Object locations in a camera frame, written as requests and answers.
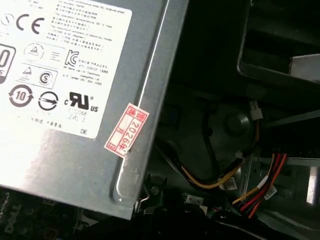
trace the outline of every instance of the date sticker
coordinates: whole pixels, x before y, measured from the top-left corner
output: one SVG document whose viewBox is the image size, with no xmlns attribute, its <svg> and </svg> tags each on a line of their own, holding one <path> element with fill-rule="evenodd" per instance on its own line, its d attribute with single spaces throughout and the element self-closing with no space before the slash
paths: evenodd
<svg viewBox="0 0 320 240">
<path fill-rule="evenodd" d="M 104 148 L 124 157 L 134 144 L 149 113 L 129 103 Z"/>
</svg>

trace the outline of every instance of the yellow wire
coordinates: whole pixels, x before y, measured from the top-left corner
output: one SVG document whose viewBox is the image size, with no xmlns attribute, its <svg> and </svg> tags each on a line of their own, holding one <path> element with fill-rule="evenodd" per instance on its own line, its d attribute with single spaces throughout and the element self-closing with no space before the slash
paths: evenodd
<svg viewBox="0 0 320 240">
<path fill-rule="evenodd" d="M 249 195 L 253 194 L 255 191 L 257 191 L 259 188 L 255 187 L 254 189 L 252 189 L 251 191 L 247 192 L 245 195 L 239 197 L 238 199 L 234 200 L 232 202 L 232 204 L 236 204 L 237 202 L 242 201 L 243 199 L 245 199 L 246 197 L 248 197 Z"/>
<path fill-rule="evenodd" d="M 233 170 L 231 170 L 230 172 L 228 172 L 220 181 L 218 181 L 217 183 L 214 184 L 210 184 L 210 185 L 206 185 L 206 184 L 202 184 L 201 182 L 198 182 L 189 172 L 187 169 L 185 169 L 183 166 L 181 167 L 181 169 L 184 171 L 184 173 L 188 176 L 188 178 L 190 179 L 191 182 L 193 182 L 195 185 L 197 185 L 200 188 L 203 189 L 214 189 L 216 187 L 218 187 L 221 184 L 224 184 L 229 178 L 231 178 L 236 171 L 240 168 L 240 166 L 242 165 L 242 162 Z"/>
<path fill-rule="evenodd" d="M 271 165 L 270 165 L 270 168 L 269 168 L 269 171 L 268 171 L 268 174 L 267 176 L 269 176 L 270 174 L 270 171 L 271 171 L 271 166 L 272 166 L 272 163 L 274 162 L 275 160 L 275 154 L 272 154 L 272 161 L 271 161 Z M 253 194 L 255 191 L 257 191 L 259 188 L 258 187 L 255 187 L 254 189 L 252 189 L 251 191 L 247 192 L 246 194 L 242 195 L 241 197 L 239 197 L 238 199 L 234 200 L 232 202 L 232 204 L 236 204 L 240 201 L 242 201 L 243 199 L 245 199 L 246 197 L 248 197 L 249 195 Z"/>
</svg>

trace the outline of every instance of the metal casing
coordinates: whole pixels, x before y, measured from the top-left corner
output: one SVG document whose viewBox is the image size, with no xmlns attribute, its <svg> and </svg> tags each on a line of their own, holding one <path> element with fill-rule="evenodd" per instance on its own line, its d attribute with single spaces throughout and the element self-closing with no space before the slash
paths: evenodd
<svg viewBox="0 0 320 240">
<path fill-rule="evenodd" d="M 130 219 L 140 192 L 187 11 L 187 0 L 100 0 L 132 11 L 99 133 L 89 139 L 0 124 L 0 185 Z M 128 103 L 149 118 L 124 160 L 104 149 Z"/>
</svg>

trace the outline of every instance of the circuit board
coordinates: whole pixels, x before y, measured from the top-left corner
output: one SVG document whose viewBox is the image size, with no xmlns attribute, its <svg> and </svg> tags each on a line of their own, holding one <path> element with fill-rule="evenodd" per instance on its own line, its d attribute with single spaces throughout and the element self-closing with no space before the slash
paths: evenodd
<svg viewBox="0 0 320 240">
<path fill-rule="evenodd" d="M 64 240 L 78 214 L 77 207 L 0 188 L 0 240 Z"/>
</svg>

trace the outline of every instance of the power supply label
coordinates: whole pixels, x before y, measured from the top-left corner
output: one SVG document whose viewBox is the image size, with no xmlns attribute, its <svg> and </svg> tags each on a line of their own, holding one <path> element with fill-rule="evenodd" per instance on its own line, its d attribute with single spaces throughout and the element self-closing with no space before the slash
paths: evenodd
<svg viewBox="0 0 320 240">
<path fill-rule="evenodd" d="M 91 0 L 0 0 L 1 116 L 97 137 L 132 11 Z"/>
</svg>

